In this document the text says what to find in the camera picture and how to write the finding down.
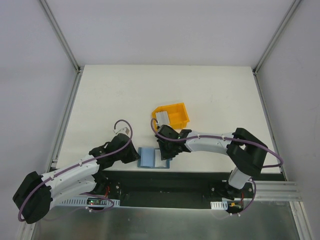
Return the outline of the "stack of white cards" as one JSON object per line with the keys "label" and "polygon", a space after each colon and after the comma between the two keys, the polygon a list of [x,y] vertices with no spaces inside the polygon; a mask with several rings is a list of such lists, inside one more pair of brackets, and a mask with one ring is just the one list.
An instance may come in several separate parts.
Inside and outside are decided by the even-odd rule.
{"label": "stack of white cards", "polygon": [[170,124],[169,114],[167,111],[156,112],[155,117],[156,117],[158,126]]}

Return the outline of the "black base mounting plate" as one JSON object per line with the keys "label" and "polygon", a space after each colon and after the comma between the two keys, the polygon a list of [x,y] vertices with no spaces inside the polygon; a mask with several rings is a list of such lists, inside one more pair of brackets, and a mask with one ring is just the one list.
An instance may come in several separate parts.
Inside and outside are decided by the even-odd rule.
{"label": "black base mounting plate", "polygon": [[222,199],[251,199],[254,188],[246,183],[241,190],[227,186],[227,173],[118,171],[95,174],[91,194],[119,200],[122,207],[210,209]]}

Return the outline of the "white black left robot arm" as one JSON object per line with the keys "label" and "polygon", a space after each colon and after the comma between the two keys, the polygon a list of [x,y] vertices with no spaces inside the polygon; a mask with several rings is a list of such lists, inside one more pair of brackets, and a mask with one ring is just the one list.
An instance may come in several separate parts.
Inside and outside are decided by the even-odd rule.
{"label": "white black left robot arm", "polygon": [[76,163],[47,173],[29,173],[12,198],[19,209],[18,220],[33,224],[64,200],[84,193],[102,194],[106,188],[103,170],[117,161],[127,164],[139,158],[130,137],[119,133]]}

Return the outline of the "aluminium frame rail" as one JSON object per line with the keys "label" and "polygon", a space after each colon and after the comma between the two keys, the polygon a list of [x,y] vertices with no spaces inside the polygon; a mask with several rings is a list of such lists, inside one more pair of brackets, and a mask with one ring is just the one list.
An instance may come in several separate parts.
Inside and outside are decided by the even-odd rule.
{"label": "aluminium frame rail", "polygon": [[265,61],[267,60],[269,55],[272,53],[277,42],[281,38],[282,34],[286,30],[288,24],[290,23],[290,21],[292,20],[292,18],[294,17],[295,13],[297,12],[297,10],[299,9],[299,7],[301,6],[302,3],[303,3],[303,0],[293,0],[291,2],[288,10],[284,14],[284,17],[282,18],[278,27],[276,28],[275,32],[273,33],[270,41],[268,42],[266,48],[263,51],[261,57],[259,58],[256,65],[252,68],[252,72],[253,72],[254,76],[256,76],[258,74],[258,72],[262,68],[263,64],[265,63]]}
{"label": "aluminium frame rail", "polygon": [[82,67],[81,65],[78,63],[78,61],[76,60],[76,57],[48,3],[47,0],[38,0],[38,3],[40,5],[40,7],[42,8],[57,40],[59,41],[63,51],[65,52],[68,60],[70,61],[71,65],[73,66],[74,70],[76,71],[76,73],[80,73],[82,71]]}

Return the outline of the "blue leather card holder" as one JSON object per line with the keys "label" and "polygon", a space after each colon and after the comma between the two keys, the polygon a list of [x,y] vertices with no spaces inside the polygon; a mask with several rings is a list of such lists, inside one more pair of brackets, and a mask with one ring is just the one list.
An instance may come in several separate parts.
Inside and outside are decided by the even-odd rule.
{"label": "blue leather card holder", "polygon": [[159,148],[139,147],[140,159],[137,162],[138,168],[143,169],[169,169],[171,158],[162,160]]}

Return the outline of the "aluminium frame rail right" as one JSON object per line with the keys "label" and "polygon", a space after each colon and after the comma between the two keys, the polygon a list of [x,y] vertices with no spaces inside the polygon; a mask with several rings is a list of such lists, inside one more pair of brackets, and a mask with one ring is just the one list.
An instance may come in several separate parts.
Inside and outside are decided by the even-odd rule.
{"label": "aluminium frame rail right", "polygon": [[258,74],[258,72],[262,68],[263,64],[265,63],[265,61],[267,60],[269,55],[272,53],[277,42],[281,38],[282,34],[286,30],[288,24],[290,23],[290,21],[292,20],[292,18],[294,17],[295,13],[297,12],[297,10],[299,9],[299,7],[301,6],[302,3],[303,3],[303,0],[293,0],[291,2],[288,10],[284,14],[284,17],[282,18],[278,27],[276,28],[275,32],[273,33],[270,41],[268,42],[266,48],[263,51],[261,57],[259,58],[256,65],[252,68],[252,72],[253,72],[254,76],[256,76]]}

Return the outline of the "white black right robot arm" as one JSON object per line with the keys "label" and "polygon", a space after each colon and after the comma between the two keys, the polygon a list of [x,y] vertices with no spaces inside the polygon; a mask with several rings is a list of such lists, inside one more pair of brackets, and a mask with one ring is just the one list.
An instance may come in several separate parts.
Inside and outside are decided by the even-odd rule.
{"label": "white black right robot arm", "polygon": [[244,128],[221,135],[182,129],[177,132],[169,125],[162,125],[155,137],[162,160],[173,159],[186,152],[210,152],[228,156],[235,164],[225,184],[225,192],[237,197],[250,178],[261,173],[267,155],[267,145]]}

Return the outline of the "yellow plastic bin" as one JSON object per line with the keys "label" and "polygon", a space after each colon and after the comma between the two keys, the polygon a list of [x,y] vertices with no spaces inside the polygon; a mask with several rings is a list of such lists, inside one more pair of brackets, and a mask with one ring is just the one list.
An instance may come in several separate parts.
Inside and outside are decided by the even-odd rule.
{"label": "yellow plastic bin", "polygon": [[[183,102],[157,107],[151,113],[152,118],[156,119],[156,113],[162,111],[167,111],[170,120],[169,126],[171,126],[174,130],[184,129],[190,122],[186,106]],[[157,125],[157,119],[153,125],[156,129],[160,127]]]}

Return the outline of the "aluminium frame rail left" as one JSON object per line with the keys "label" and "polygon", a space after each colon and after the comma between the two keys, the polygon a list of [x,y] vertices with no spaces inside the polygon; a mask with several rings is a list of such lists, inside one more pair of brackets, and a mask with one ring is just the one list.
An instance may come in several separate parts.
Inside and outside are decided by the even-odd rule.
{"label": "aluminium frame rail left", "polygon": [[82,67],[81,65],[78,63],[78,61],[76,60],[76,57],[48,3],[47,0],[38,0],[38,3],[40,5],[40,7],[42,8],[57,40],[59,41],[63,51],[65,52],[68,60],[70,61],[71,65],[73,66],[74,70],[76,71],[76,73],[80,73],[82,71]]}

